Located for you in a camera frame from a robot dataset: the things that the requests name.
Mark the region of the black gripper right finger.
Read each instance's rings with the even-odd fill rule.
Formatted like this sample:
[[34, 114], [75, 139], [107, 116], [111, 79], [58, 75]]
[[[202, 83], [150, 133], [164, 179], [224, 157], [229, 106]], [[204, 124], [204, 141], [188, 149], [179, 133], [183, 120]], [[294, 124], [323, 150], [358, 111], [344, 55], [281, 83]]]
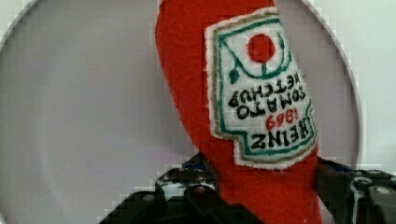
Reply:
[[335, 224], [396, 224], [394, 175], [318, 158], [315, 190]]

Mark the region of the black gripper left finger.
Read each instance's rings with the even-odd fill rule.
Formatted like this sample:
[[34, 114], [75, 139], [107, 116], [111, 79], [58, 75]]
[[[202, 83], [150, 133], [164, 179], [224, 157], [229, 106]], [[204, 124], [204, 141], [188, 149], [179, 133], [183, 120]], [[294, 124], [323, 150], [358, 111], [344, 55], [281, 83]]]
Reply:
[[128, 196], [99, 224], [263, 224], [239, 203], [219, 195], [214, 168], [198, 153]]

